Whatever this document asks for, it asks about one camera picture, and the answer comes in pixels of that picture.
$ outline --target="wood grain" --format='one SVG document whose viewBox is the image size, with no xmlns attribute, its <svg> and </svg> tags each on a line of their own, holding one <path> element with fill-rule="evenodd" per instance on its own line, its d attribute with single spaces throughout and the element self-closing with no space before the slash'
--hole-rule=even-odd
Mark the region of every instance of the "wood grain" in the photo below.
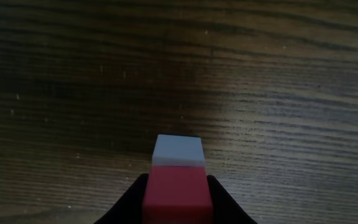
<svg viewBox="0 0 358 224">
<path fill-rule="evenodd" d="M 157 134 L 258 223 L 358 223 L 358 1 L 0 0 L 0 223 L 93 223 Z"/>
</svg>

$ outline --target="tabletop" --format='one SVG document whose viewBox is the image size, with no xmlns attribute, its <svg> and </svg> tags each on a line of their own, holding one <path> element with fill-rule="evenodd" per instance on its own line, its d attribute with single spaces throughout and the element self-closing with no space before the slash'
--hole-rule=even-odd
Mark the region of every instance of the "tabletop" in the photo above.
<svg viewBox="0 0 358 224">
<path fill-rule="evenodd" d="M 95 222 L 158 134 L 258 223 L 358 223 L 358 1 L 0 0 L 0 224 Z"/>
</svg>

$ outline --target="wooden surface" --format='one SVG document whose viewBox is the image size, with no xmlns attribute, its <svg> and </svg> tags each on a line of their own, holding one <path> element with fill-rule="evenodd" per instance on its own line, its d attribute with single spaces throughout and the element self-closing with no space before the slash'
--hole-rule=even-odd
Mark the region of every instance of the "wooden surface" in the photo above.
<svg viewBox="0 0 358 224">
<path fill-rule="evenodd" d="M 358 1 L 0 0 L 0 224 L 93 223 L 159 133 L 259 223 L 358 223 Z"/>
</svg>

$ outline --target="red cube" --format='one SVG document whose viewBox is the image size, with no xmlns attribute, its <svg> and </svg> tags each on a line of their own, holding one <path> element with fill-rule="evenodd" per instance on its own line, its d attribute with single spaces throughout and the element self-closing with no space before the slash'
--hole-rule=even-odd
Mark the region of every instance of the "red cube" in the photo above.
<svg viewBox="0 0 358 224">
<path fill-rule="evenodd" d="M 211 224 L 213 206 L 205 168 L 153 166 L 142 212 L 146 224 Z"/>
</svg>

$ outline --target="block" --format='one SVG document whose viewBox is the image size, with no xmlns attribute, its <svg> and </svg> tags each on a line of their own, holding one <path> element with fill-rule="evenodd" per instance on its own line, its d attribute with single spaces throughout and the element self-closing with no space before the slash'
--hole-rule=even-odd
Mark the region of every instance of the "block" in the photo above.
<svg viewBox="0 0 358 224">
<path fill-rule="evenodd" d="M 159 134 L 152 165 L 205 167 L 201 138 Z"/>
<path fill-rule="evenodd" d="M 205 168 L 152 167 L 142 216 L 146 224 L 212 224 L 213 205 Z"/>
</svg>

